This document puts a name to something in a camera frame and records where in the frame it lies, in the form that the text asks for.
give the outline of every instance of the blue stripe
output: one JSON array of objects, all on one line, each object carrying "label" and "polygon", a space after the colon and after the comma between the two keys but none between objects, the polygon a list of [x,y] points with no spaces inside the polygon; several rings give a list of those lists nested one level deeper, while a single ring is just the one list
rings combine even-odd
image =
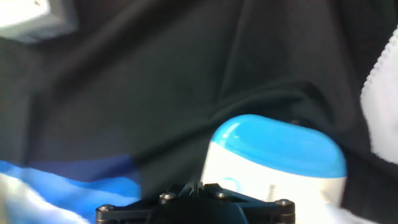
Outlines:
[{"label": "blue stripe", "polygon": [[96,207],[105,203],[126,206],[141,197],[140,186],[125,177],[79,182],[33,168],[21,168],[4,161],[0,161],[0,172],[21,179],[47,202],[75,212],[92,223],[95,222]]}]

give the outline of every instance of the plastic container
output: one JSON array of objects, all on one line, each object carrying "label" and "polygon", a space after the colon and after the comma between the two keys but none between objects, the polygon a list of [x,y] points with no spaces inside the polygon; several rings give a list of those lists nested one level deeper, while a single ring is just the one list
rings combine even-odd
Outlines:
[{"label": "plastic container", "polygon": [[296,223],[304,223],[308,203],[320,193],[339,207],[345,180],[343,153],[328,136],[251,114],[219,127],[201,177],[265,202],[294,201]]}]

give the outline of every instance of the gray object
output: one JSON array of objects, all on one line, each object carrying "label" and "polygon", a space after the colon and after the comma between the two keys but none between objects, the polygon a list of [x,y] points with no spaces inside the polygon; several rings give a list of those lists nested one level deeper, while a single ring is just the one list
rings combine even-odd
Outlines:
[{"label": "gray object", "polygon": [[177,195],[173,192],[165,192],[165,193],[162,193],[159,197],[160,197],[160,199],[170,200],[170,199],[175,198],[176,196]]},{"label": "gray object", "polygon": [[290,205],[292,202],[287,199],[280,199],[280,200],[276,201],[276,203],[278,205],[285,206],[285,205]]},{"label": "gray object", "polygon": [[217,197],[217,198],[222,199],[222,198],[226,198],[226,197],[228,197],[228,196],[229,196],[229,193],[225,192],[224,190],[223,190],[223,191],[216,192],[216,197]]},{"label": "gray object", "polygon": [[102,212],[108,212],[113,210],[114,206],[113,205],[102,205],[100,206],[100,208],[98,208],[98,210],[102,211]]},{"label": "gray object", "polygon": [[77,30],[72,0],[0,1],[0,37],[37,43]]}]

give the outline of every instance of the blue lid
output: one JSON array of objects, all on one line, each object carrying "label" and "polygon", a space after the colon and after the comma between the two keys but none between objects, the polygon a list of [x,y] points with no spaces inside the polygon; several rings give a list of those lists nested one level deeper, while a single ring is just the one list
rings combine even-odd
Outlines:
[{"label": "blue lid", "polygon": [[340,148],[313,129],[247,114],[221,125],[212,141],[272,169],[309,177],[346,177]]}]

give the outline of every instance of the blue fabric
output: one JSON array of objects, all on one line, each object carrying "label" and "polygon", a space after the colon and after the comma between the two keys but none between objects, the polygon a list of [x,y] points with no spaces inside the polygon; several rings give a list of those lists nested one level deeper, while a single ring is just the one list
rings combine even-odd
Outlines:
[{"label": "blue fabric", "polygon": [[[43,198],[43,202],[38,199],[39,197],[29,201],[26,191],[20,191],[15,186],[9,186],[9,189],[13,189],[13,193],[6,192],[8,194],[6,197],[8,198],[7,206],[10,210],[12,222],[17,224],[67,223],[68,220],[60,217],[62,213],[65,213],[61,211],[63,209],[82,218],[82,220],[72,218],[69,221],[84,223],[84,220],[88,220],[89,223],[95,223],[95,208],[100,205],[110,203],[116,206],[126,206],[138,201],[141,197],[141,188],[138,183],[129,177],[101,177],[101,174],[104,174],[104,169],[111,169],[111,164],[114,164],[114,167],[118,167],[120,163],[127,165],[126,158],[126,156],[121,156],[78,162],[39,162],[33,164],[36,169],[19,167],[9,162],[0,161],[0,174],[5,175],[8,184],[10,184],[11,178],[19,179]],[[80,179],[84,179],[83,176],[86,174],[86,179],[89,181],[66,178],[38,170],[37,167],[45,167],[45,170],[58,170],[60,172],[64,169],[64,174],[74,171]],[[125,170],[124,172],[128,174],[129,171],[135,172],[135,170]],[[51,207],[52,215],[46,212],[49,208],[44,206],[44,201],[54,206]]]},{"label": "blue fabric", "polygon": [[221,125],[212,141],[272,169],[310,177],[346,176],[340,148],[313,129],[247,114]]}]

